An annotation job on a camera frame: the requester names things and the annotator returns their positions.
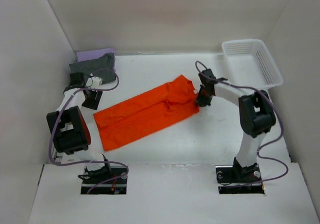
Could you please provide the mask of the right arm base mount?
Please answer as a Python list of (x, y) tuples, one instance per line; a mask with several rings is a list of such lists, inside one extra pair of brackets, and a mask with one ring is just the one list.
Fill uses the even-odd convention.
[(216, 166), (215, 170), (219, 194), (265, 193), (258, 166), (241, 177), (236, 175), (236, 171), (231, 165)]

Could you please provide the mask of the grey t-shirt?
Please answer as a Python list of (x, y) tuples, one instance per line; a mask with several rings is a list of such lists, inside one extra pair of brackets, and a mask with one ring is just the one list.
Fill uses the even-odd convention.
[(103, 56), (86, 61), (69, 64), (71, 73), (81, 72), (87, 77), (90, 74), (102, 78), (102, 83), (110, 83), (116, 80), (115, 75), (115, 55), (107, 53)]

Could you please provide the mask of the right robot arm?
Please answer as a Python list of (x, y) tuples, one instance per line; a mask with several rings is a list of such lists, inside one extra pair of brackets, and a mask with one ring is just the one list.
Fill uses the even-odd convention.
[(276, 117), (270, 104), (256, 91), (235, 88), (225, 78), (214, 79), (211, 69), (198, 74), (201, 86), (196, 98), (199, 107), (209, 106), (213, 97), (223, 98), (239, 109), (239, 120), (243, 130), (240, 149), (230, 167), (216, 168), (219, 184), (251, 183), (260, 180), (257, 151), (265, 135), (275, 125)]

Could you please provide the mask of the purple t-shirt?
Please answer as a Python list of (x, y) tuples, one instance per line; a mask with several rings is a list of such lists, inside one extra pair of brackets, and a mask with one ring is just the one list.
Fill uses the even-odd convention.
[(90, 50), (90, 51), (80, 51), (76, 52), (76, 59), (78, 62), (81, 61), (88, 61), (93, 59), (98, 59), (102, 57), (104, 54), (113, 54), (116, 56), (116, 51), (114, 48), (105, 48), (105, 49), (99, 49), (99, 50)]

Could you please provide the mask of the orange t-shirt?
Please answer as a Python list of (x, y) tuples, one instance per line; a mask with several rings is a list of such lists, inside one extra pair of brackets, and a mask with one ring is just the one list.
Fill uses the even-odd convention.
[(121, 148), (199, 112), (193, 82), (180, 75), (171, 82), (95, 113), (104, 151)]

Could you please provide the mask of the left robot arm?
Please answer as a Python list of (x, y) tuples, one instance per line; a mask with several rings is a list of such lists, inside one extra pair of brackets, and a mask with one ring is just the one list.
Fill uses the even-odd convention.
[(99, 180), (107, 183), (112, 178), (112, 169), (102, 154), (97, 154), (89, 148), (91, 136), (81, 108), (97, 110), (102, 91), (97, 88), (103, 80), (93, 74), (85, 80), (81, 72), (70, 74), (70, 84), (63, 91), (60, 106), (46, 116), (48, 127), (55, 150), (66, 155), (75, 155), (81, 161), (89, 161), (84, 174), (78, 178), (82, 180)]

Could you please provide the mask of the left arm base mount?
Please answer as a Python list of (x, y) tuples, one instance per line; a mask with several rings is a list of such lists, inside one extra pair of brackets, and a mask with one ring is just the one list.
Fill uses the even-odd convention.
[(81, 180), (82, 195), (124, 195), (127, 193), (126, 168), (121, 166), (104, 166), (98, 170), (84, 168), (84, 173), (78, 175)]

